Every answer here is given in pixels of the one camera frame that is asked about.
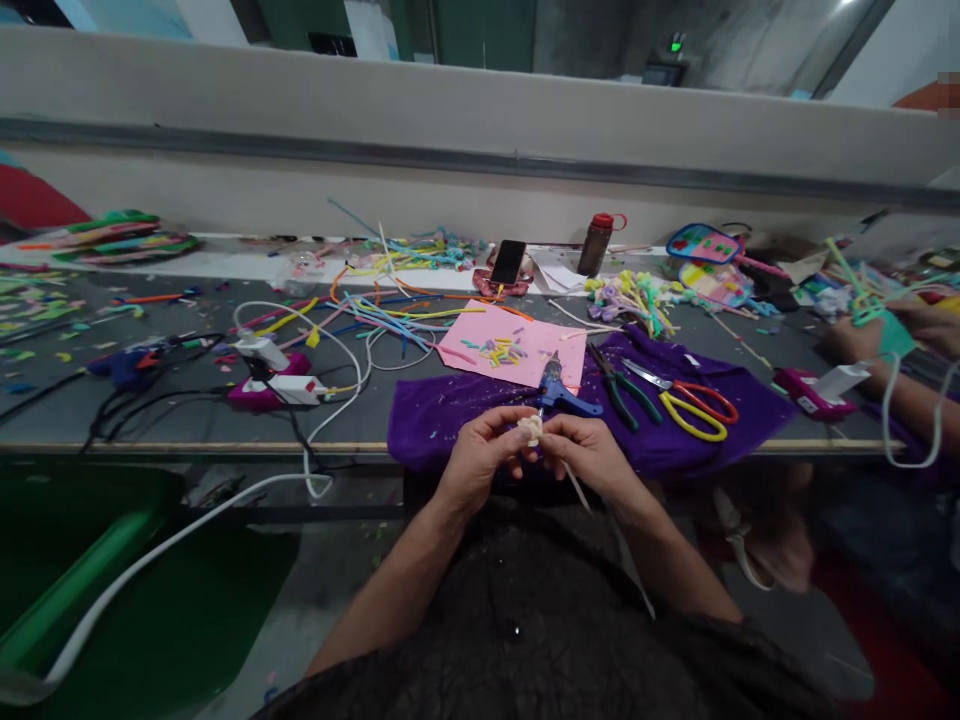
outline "pink paper sheet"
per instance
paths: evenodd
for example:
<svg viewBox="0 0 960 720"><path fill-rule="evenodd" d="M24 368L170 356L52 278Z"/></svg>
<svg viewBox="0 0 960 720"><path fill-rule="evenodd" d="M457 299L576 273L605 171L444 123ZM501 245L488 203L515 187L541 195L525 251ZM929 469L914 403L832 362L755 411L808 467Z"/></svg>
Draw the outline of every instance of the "pink paper sheet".
<svg viewBox="0 0 960 720"><path fill-rule="evenodd" d="M506 310L477 300L467 303L467 309L475 308L484 309L486 312L459 315L440 342L440 347L448 347L467 355L477 364L471 365L455 355L442 352L440 358L444 365L498 380L508 380L518 385L538 387L540 378L543 376L543 367L550 359L540 351L544 350L553 355L553 351L557 350L560 353L560 364L563 366L563 372L560 375L563 384L574 393L577 392L583 375L583 354L587 348L587 338L586 335L578 335L569 340L561 340L560 336L569 335L581 328L553 325L539 320L530 322ZM514 331L521 328L520 332L514 334ZM474 345L482 346L487 340L495 338L518 338L520 347L527 353L527 357L521 358L517 365L506 363L501 364L500 367L491 367L490 361L481 357L479 350L469 348L460 342L468 340Z"/></svg>

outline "worker's arm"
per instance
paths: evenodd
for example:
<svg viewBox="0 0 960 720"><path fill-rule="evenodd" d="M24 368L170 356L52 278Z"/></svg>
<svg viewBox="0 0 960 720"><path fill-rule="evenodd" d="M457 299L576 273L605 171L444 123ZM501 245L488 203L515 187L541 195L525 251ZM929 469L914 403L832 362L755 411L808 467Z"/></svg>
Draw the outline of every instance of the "worker's arm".
<svg viewBox="0 0 960 720"><path fill-rule="evenodd" d="M497 466L506 463L520 479L517 453L526 449L530 433L504 429L534 412L495 408L463 426L436 494L337 621L307 676L392 645L420 627L467 521L490 496Z"/></svg>
<svg viewBox="0 0 960 720"><path fill-rule="evenodd" d="M954 321L948 317L941 318L939 312L928 312L933 308L919 307L917 311L910 310L911 306L900 303L891 304L890 309L896 312L907 328L918 339L925 339L945 353L951 359L960 355L960 319ZM850 318L841 318L830 328L824 340L827 349L840 357L844 362L856 363L861 360L870 360L880 354L880 336L883 332L883 321L873 320L863 327L854 327ZM893 381L891 366L882 360L870 367L870 379L863 382L860 389L871 398L879 401L887 386ZM934 414L933 410L938 401L937 391L911 377L900 374L890 397L890 414L903 423L914 435L926 443L933 441ZM960 462L960 405L952 400L944 400L941 411L941 432L943 434L940 449L950 459Z"/></svg>
<svg viewBox="0 0 960 720"><path fill-rule="evenodd" d="M743 614L700 553L683 537L623 456L602 420L558 415L540 447L557 479L561 460L613 507L643 586L672 607L739 623Z"/></svg>

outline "dark shirt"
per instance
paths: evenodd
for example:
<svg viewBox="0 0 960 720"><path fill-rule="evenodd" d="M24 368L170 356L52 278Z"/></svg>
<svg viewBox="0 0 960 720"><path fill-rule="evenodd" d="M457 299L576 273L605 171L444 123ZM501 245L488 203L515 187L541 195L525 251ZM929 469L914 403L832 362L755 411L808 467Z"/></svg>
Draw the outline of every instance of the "dark shirt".
<svg viewBox="0 0 960 720"><path fill-rule="evenodd" d="M492 501L413 636L302 680L256 717L835 715L749 625L660 607L652 620L618 555L605 516Z"/></svg>

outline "smartphone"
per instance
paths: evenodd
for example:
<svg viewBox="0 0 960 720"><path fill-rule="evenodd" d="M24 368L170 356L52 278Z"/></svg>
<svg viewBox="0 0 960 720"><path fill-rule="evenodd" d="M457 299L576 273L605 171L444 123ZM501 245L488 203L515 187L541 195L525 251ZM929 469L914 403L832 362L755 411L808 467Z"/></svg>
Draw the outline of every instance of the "smartphone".
<svg viewBox="0 0 960 720"><path fill-rule="evenodd" d="M520 276L520 264L523 262L527 244L518 240L501 240L497 247L497 259L493 262L490 282L494 285L516 285Z"/></svg>

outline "white plug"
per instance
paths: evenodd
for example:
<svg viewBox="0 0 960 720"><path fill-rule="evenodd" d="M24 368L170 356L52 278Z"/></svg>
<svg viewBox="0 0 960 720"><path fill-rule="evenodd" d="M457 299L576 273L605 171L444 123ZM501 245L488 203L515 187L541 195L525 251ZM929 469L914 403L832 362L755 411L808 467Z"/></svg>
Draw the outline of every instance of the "white plug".
<svg viewBox="0 0 960 720"><path fill-rule="evenodd" d="M327 394L327 388L312 375L274 375L270 387L250 378L243 386L244 392L274 390L287 405L319 405Z"/></svg>
<svg viewBox="0 0 960 720"><path fill-rule="evenodd" d="M236 348L241 355L260 358L274 372L283 372L290 367L290 360L270 338L258 337L247 328L243 328L238 334L240 335L240 341Z"/></svg>
<svg viewBox="0 0 960 720"><path fill-rule="evenodd" d="M867 368L871 365L873 360L861 360L855 365L837 365L813 383L813 389L827 402L837 402L843 393L870 377Z"/></svg>

